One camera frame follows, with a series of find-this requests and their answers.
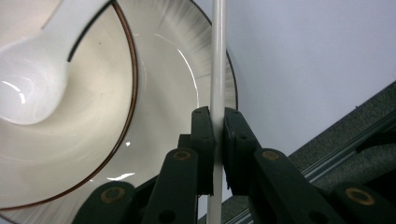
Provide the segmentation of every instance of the spoon handle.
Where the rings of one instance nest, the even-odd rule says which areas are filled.
[[[63,0],[43,28],[52,43],[65,57],[70,53],[89,22],[111,0]]]

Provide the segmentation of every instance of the spoon bowl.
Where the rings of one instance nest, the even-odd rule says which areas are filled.
[[[68,62],[54,57],[43,35],[24,39],[0,52],[0,118],[34,124],[49,117],[61,102]]]
[[[35,124],[64,96],[71,49],[108,0],[63,0],[38,35],[0,49],[0,118]]]

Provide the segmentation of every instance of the brass screw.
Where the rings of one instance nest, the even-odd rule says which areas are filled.
[[[191,154],[187,151],[179,151],[175,153],[174,158],[178,161],[186,161],[191,158]]]
[[[267,159],[268,161],[277,161],[280,159],[279,154],[274,151],[264,151],[262,156]]]
[[[360,203],[363,205],[373,205],[375,204],[375,198],[373,195],[367,193],[362,189],[357,188],[347,188],[346,196],[354,201],[355,203]]]
[[[100,199],[104,203],[116,203],[125,196],[125,189],[121,187],[112,187],[106,189],[100,195]]]

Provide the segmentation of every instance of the white bowl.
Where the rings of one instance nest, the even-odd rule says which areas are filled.
[[[41,3],[53,5],[52,1]],[[26,22],[37,30],[36,25],[51,13],[49,8],[32,7],[36,2],[19,4],[22,1],[2,4],[0,14],[10,19],[7,24],[2,20],[0,34],[8,34],[9,27],[11,31],[22,29]],[[18,14],[15,7],[27,6],[31,10],[12,19]],[[2,44],[12,40],[6,36]],[[128,42],[111,7],[78,46],[64,98],[55,113],[34,125],[0,120],[0,208],[47,200],[88,181],[122,140],[132,113],[132,95]]]
[[[210,104],[211,26],[200,9],[189,0],[119,4],[134,36],[138,93],[132,123],[117,153],[78,189],[48,203],[3,211],[2,216],[19,223],[70,223],[102,184],[143,184],[159,173],[166,153],[177,147],[178,136],[191,132],[191,111]],[[226,106],[235,108],[233,71],[226,66]]]

